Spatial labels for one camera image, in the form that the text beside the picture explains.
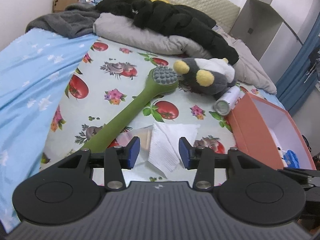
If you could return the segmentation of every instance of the plush toy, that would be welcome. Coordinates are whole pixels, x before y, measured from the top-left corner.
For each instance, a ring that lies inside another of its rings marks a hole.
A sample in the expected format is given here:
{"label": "plush toy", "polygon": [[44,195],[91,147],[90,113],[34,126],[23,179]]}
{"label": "plush toy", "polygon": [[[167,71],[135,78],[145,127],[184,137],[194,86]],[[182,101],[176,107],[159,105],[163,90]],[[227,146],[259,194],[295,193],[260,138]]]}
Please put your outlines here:
{"label": "plush toy", "polygon": [[173,68],[191,88],[212,95],[215,99],[236,84],[235,70],[226,58],[184,58],[177,60]]}

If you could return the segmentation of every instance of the orange box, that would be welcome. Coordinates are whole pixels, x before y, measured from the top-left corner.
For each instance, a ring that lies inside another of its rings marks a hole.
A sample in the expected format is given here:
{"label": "orange box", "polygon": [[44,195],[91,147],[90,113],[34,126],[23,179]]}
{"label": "orange box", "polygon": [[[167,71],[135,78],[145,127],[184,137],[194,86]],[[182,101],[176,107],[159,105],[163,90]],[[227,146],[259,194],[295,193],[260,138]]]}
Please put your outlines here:
{"label": "orange box", "polygon": [[292,150],[300,168],[315,170],[312,156],[290,114],[247,93],[228,115],[238,149],[273,169],[283,169],[277,147]]}

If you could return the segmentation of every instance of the blue curtain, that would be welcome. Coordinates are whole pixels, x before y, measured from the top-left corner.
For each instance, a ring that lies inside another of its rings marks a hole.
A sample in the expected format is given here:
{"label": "blue curtain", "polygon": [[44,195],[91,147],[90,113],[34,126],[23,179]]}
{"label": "blue curtain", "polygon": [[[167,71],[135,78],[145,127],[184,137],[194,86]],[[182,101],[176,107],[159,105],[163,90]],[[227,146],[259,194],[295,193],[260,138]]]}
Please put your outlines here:
{"label": "blue curtain", "polygon": [[277,98],[291,115],[294,115],[300,109],[316,85],[316,71],[309,77],[306,83],[304,82],[308,77],[307,71],[310,67],[308,56],[320,45],[319,33],[320,14],[299,53],[276,83]]}

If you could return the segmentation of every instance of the screw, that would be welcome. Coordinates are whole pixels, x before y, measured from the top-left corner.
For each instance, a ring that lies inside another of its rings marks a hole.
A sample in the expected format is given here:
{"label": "screw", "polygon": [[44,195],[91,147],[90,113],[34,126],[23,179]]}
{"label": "screw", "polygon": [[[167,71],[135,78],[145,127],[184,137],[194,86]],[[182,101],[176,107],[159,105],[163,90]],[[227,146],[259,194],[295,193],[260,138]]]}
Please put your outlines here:
{"label": "screw", "polygon": [[111,189],[120,189],[123,186],[123,183],[117,180],[109,181],[107,184],[108,188]]}
{"label": "screw", "polygon": [[199,189],[208,189],[211,187],[211,183],[205,180],[198,181],[196,187]]}

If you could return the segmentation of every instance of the can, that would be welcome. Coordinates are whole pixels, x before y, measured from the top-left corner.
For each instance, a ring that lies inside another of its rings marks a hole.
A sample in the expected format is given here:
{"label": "can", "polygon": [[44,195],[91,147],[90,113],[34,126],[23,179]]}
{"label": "can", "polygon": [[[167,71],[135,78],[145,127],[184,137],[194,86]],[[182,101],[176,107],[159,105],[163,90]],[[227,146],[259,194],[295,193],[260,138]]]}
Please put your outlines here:
{"label": "can", "polygon": [[231,87],[220,97],[215,105],[214,109],[220,115],[228,115],[231,109],[234,108],[236,101],[240,96],[240,88],[238,86]]}

